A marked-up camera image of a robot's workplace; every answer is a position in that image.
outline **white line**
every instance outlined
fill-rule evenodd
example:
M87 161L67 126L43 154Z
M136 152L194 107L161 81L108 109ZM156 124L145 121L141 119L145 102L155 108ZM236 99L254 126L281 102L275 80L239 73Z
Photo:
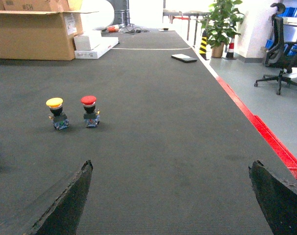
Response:
M116 49L116 50L186 50L186 49L191 49L191 48L186 47L186 48L169 48L169 49L149 49L149 48L117 48L117 47L114 47L112 49Z

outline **black tablet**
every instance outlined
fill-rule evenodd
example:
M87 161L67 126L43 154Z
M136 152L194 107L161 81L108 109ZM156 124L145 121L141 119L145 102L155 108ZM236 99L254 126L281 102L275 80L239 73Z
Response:
M197 59L190 57L188 55L184 55L184 54L176 54L176 55L172 55L172 58L176 59L176 60L180 60L182 62L185 63L191 63L191 62L196 62Z

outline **white box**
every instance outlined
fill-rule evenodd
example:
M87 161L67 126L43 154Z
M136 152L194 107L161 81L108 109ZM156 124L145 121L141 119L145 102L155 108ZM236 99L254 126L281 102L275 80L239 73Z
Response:
M101 39L101 44L99 44L93 50L76 50L74 52L74 56L76 59L99 59L102 55L104 55L118 43L118 38L103 37Z
M93 50L101 43L101 31L92 30L74 37L76 50Z

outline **potted plant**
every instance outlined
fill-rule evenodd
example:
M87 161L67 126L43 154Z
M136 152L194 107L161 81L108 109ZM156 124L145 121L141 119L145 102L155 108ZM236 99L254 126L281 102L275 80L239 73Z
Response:
M242 23L244 14L235 6L241 0L214 0L209 7L207 21L203 21L207 33L207 44L212 48L212 57L222 57L224 45L229 44L230 38L240 35L237 23Z

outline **yellow button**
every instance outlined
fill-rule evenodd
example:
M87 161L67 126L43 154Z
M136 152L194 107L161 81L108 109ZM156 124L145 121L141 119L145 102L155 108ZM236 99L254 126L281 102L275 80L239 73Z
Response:
M46 105L51 107L51 108L57 108L62 104L63 100L62 98L52 98L46 101Z

